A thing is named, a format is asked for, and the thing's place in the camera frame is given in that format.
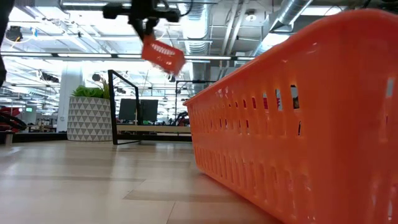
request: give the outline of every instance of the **ceiling light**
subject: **ceiling light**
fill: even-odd
[[[7,106],[10,108],[24,108],[25,107],[25,105],[5,105],[5,104],[2,104],[1,106]]]
[[[347,6],[307,6],[302,16],[330,16],[344,11]]]
[[[238,57],[237,60],[253,60],[254,57]]]
[[[256,16],[256,15],[247,15],[247,16],[246,16],[246,20],[249,21],[249,22],[253,22],[253,21],[255,21],[256,19],[257,19],[257,16]]]
[[[188,42],[188,43],[195,43],[195,42],[199,42],[199,43],[213,43],[212,40],[201,40],[201,39],[177,39],[177,42]]]
[[[225,56],[194,56],[194,55],[186,55],[185,59],[203,59],[203,60],[231,60],[231,57],[225,57]]]
[[[195,62],[195,63],[210,63],[209,60],[187,60],[187,62]]]
[[[112,57],[111,54],[58,54],[59,57]]]
[[[248,9],[246,11],[246,20],[249,22],[255,21],[257,16],[255,15],[256,10],[254,9]]]
[[[164,4],[162,4],[162,3],[160,3],[160,4],[157,5],[157,7],[166,7],[166,6]],[[176,5],[169,5],[169,8],[176,9],[177,6]]]
[[[63,6],[105,6],[105,2],[65,2],[62,4]]]
[[[18,57],[51,57],[49,53],[23,53],[23,52],[1,52],[2,56],[18,56]]]
[[[141,55],[128,55],[128,54],[118,54],[119,58],[141,58]]]

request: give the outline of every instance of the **green plant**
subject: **green plant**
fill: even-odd
[[[84,97],[95,97],[109,99],[109,85],[104,78],[101,77],[102,86],[100,88],[88,88],[80,85],[72,96],[84,96]]]

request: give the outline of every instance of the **orange plastic basket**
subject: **orange plastic basket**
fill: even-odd
[[[159,65],[167,73],[178,75],[185,64],[184,53],[151,36],[145,36],[142,59]]]
[[[397,44],[397,16],[342,12],[200,92],[198,168],[285,223],[398,223]]]

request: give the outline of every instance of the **white column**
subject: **white column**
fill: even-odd
[[[68,126],[69,97],[79,85],[84,84],[82,62],[64,62],[61,76],[60,104],[58,106],[57,132]]]

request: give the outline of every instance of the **ventilation duct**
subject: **ventilation duct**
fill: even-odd
[[[179,4],[182,12],[188,11],[190,3]],[[210,10],[207,4],[193,4],[191,12],[182,18],[183,36],[186,39],[185,48],[189,55],[207,55],[209,42],[201,42],[207,39],[209,33]],[[210,65],[207,63],[192,63],[193,80],[209,80]],[[204,89],[203,85],[194,85],[194,94]]]
[[[262,33],[264,34],[264,40],[257,46],[253,52],[253,56],[258,56],[270,49],[270,45],[267,44],[267,35],[270,31],[280,29],[288,32],[293,29],[293,23],[301,15],[304,9],[310,5],[312,0],[283,0],[280,5],[280,9],[272,14],[268,14],[264,25],[262,27]]]

